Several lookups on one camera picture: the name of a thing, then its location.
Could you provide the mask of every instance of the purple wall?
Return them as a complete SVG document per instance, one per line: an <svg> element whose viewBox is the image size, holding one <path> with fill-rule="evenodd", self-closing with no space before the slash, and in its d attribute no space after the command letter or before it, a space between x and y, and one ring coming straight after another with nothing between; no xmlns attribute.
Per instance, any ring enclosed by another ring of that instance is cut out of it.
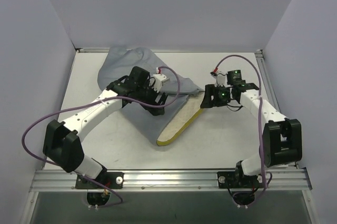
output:
<svg viewBox="0 0 337 224"><path fill-rule="evenodd" d="M321 223L337 220L337 0L292 0L265 49L284 114L303 126Z"/></svg>
<svg viewBox="0 0 337 224"><path fill-rule="evenodd" d="M291 0L51 0L75 47L251 52Z"/></svg>
<svg viewBox="0 0 337 224"><path fill-rule="evenodd" d="M74 48L49 0L0 0L0 216L18 223L41 164L24 152L23 131L59 109ZM41 154L45 129L27 138Z"/></svg>

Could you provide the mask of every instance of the black mounting bracket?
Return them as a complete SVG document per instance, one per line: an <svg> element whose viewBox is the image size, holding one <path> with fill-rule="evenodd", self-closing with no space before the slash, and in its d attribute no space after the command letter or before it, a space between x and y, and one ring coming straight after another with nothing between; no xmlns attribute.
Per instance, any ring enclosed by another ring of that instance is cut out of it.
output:
<svg viewBox="0 0 337 224"><path fill-rule="evenodd" d="M107 172L105 173L105 186L109 187L110 189L121 189L123 188L123 182L124 182L124 173L122 172ZM82 176L77 176L76 189L100 189L101 187L84 179Z"/></svg>
<svg viewBox="0 0 337 224"><path fill-rule="evenodd" d="M142 69L141 67L134 66L130 75L125 75L120 79L111 82L106 89L112 90L118 94L118 96L125 96L133 98L138 101L142 101L151 105L163 105L166 102L167 95L161 93L161 97L158 101L157 98L160 93L156 92L150 84L149 71ZM125 107L131 101L123 100L122 107ZM153 116L163 115L165 113L164 108L151 108L142 105L142 107L149 111Z"/></svg>
<svg viewBox="0 0 337 224"><path fill-rule="evenodd" d="M246 176L246 179L237 180L235 171L219 171L217 185L220 189L251 189L259 188L257 176Z"/></svg>

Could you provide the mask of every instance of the metal frame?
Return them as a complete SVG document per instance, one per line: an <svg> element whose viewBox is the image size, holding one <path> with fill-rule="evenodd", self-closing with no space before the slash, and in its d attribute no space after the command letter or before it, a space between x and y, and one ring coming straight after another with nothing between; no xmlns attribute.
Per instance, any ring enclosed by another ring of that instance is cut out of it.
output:
<svg viewBox="0 0 337 224"><path fill-rule="evenodd" d="M126 47L128 50L138 48L138 46L128 46ZM223 50L214 50L214 49L206 49L206 50L198 50L198 51L191 51L191 50L172 50L172 49L157 49L154 47L148 47L154 53L230 53ZM110 48L98 48L98 47L85 47L85 48L77 48L76 51L78 53L108 53Z"/></svg>
<svg viewBox="0 0 337 224"><path fill-rule="evenodd" d="M191 52L153 50L154 52ZM79 48L77 53L107 53L108 48ZM261 77L265 85L269 102L278 110L279 105L268 76L262 50L255 53ZM301 190L312 223L319 223L315 209L311 184L306 169L299 169L296 164L270 170L273 180L269 190ZM124 172L123 192L163 192L163 191L219 191L217 172L233 169L192 169L192 170L118 170ZM39 192L95 192L95 190L75 189L77 175L62 170L39 170L35 172L28 200L21 218L21 223L29 223L36 205Z"/></svg>
<svg viewBox="0 0 337 224"><path fill-rule="evenodd" d="M191 170L109 170L124 173L123 192L164 191L219 191L217 172L234 169ZM310 190L311 185L305 169L278 168L270 170L273 179L269 190ZM75 189L77 175L62 170L36 171L31 192L98 192L103 189Z"/></svg>

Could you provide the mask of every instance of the screw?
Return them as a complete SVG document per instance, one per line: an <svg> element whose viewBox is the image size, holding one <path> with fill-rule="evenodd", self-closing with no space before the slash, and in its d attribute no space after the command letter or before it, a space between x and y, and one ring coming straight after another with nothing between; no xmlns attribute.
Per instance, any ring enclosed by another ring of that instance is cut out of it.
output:
<svg viewBox="0 0 337 224"><path fill-rule="evenodd" d="M116 178L116 184L122 184L123 183L123 178L122 177L117 177Z"/></svg>
<svg viewBox="0 0 337 224"><path fill-rule="evenodd" d="M225 183L225 177L224 176L220 176L218 178L218 181L219 181L219 183Z"/></svg>

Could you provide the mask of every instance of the white connector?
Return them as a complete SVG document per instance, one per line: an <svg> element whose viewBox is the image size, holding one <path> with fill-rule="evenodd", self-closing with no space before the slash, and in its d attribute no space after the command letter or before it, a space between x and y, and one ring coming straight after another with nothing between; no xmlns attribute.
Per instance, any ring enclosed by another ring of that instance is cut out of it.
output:
<svg viewBox="0 0 337 224"><path fill-rule="evenodd" d="M212 75L215 80L215 86L225 86L226 84L226 74L224 74L222 71L217 70L214 72L216 75Z"/></svg>
<svg viewBox="0 0 337 224"><path fill-rule="evenodd" d="M153 89L156 92L159 92L163 85L170 80L170 78L164 74L154 74L152 77L154 78Z"/></svg>

